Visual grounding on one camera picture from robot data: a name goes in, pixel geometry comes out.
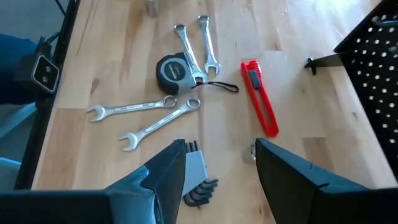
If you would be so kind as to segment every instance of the combination wrench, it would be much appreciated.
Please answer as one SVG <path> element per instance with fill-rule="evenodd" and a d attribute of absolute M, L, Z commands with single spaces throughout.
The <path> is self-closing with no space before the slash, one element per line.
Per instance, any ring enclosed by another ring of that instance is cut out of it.
<path fill-rule="evenodd" d="M 141 131 L 135 132 L 135 133 L 126 133 L 124 136 L 122 136 L 119 141 L 123 139 L 128 139 L 129 144 L 127 147 L 125 147 L 122 151 L 124 152 L 131 152 L 137 149 L 138 144 L 149 134 L 153 133 L 154 131 L 158 130 L 159 128 L 165 126 L 166 124 L 169 124 L 179 116 L 194 111 L 200 107 L 200 100 L 197 98 L 190 98 L 185 102 L 181 107 L 177 110 L 175 110 L 173 113 L 168 114 L 164 118 L 162 118 L 160 121 L 150 125 L 146 129 L 143 129 Z"/>
<path fill-rule="evenodd" d="M 200 29 L 203 32 L 203 38 L 205 40 L 205 47 L 206 47 L 206 64 L 205 70 L 206 73 L 209 74 L 209 68 L 212 67 L 216 70 L 216 75 L 219 74 L 221 70 L 221 65 L 216 60 L 213 51 L 213 44 L 211 43 L 210 31 L 209 31 L 209 23 L 210 18 L 205 15 L 198 16 L 197 19 Z"/>
<path fill-rule="evenodd" d="M 165 96 L 162 100 L 153 101 L 149 103 L 139 103 L 135 105 L 117 106 L 117 107 L 105 107 L 101 105 L 93 105 L 88 108 L 87 113 L 96 111 L 96 116 L 93 117 L 90 122 L 102 121 L 112 114 L 122 114 L 134 111 L 150 110 L 155 108 L 173 108 L 177 104 L 176 97 L 172 95 Z"/>
<path fill-rule="evenodd" d="M 201 78 L 202 82 L 207 82 L 207 74 L 199 68 L 198 62 L 193 54 L 191 44 L 189 43 L 187 27 L 183 24 L 176 24 L 174 25 L 174 31 L 181 39 L 185 57 L 187 58 L 189 67 L 192 69 L 192 77 L 194 79 Z"/>

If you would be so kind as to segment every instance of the box-end wrench head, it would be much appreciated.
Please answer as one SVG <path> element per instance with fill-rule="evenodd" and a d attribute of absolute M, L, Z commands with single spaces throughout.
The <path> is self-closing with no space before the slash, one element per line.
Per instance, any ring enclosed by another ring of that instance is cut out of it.
<path fill-rule="evenodd" d="M 189 67 L 192 69 L 192 77 L 195 80 L 201 79 L 201 82 L 207 82 L 207 74 L 200 69 L 195 55 L 193 54 L 191 43 L 188 40 L 187 27 L 183 24 L 175 24 L 174 32 L 180 37 L 185 57 L 187 58 Z"/>
<path fill-rule="evenodd" d="M 203 38 L 205 40 L 205 47 L 206 47 L 206 64 L 205 70 L 206 73 L 209 74 L 209 68 L 214 68 L 216 70 L 216 75 L 219 74 L 221 71 L 221 65 L 216 60 L 213 51 L 213 44 L 211 42 L 210 31 L 209 31 L 209 23 L 210 18 L 206 15 L 200 15 L 197 19 L 200 29 L 203 32 Z"/>
<path fill-rule="evenodd" d="M 149 103 L 140 103 L 135 105 L 105 107 L 101 105 L 93 105 L 87 109 L 87 113 L 96 111 L 96 116 L 90 119 L 90 122 L 102 121 L 112 114 L 128 113 L 133 111 L 150 110 L 155 108 L 173 108 L 177 104 L 176 97 L 172 95 L 165 96 L 162 100 L 153 101 Z"/>
<path fill-rule="evenodd" d="M 200 107 L 200 100 L 197 98 L 190 98 L 188 99 L 183 105 L 180 106 L 179 109 L 175 110 L 174 112 L 168 114 L 160 121 L 150 125 L 148 128 L 143 129 L 141 131 L 135 133 L 126 133 L 123 135 L 119 141 L 128 139 L 129 144 L 127 147 L 122 149 L 124 152 L 131 152 L 137 149 L 138 144 L 149 134 L 153 133 L 154 131 L 158 130 L 159 128 L 169 124 L 171 121 L 175 120 L 179 116 L 197 110 Z"/>

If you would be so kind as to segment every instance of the wooden tabletop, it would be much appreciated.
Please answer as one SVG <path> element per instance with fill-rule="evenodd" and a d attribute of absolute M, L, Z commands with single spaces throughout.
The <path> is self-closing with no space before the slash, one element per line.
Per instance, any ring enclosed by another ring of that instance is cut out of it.
<path fill-rule="evenodd" d="M 210 177 L 220 180 L 211 203 L 183 203 L 179 223 L 272 223 L 256 168 L 242 155 L 264 137 L 246 94 L 240 63 L 258 59 L 279 124 L 272 142 L 370 188 L 396 181 L 344 68 L 319 69 L 307 57 L 322 57 L 379 2 L 373 0 L 165 0 L 150 18 L 143 0 L 80 3 L 59 91 L 52 110 L 33 189 L 103 189 L 124 177 L 174 139 L 198 140 Z M 112 116 L 89 123 L 93 104 L 129 105 L 165 96 L 155 65 L 182 51 L 173 32 L 187 26 L 203 67 L 205 48 L 197 15 L 211 18 L 211 38 L 222 66 L 213 80 L 237 84 L 232 94 L 213 86 L 179 96 L 198 96 L 198 111 L 183 115 L 122 152 L 126 132 L 138 131 L 170 110 Z"/>

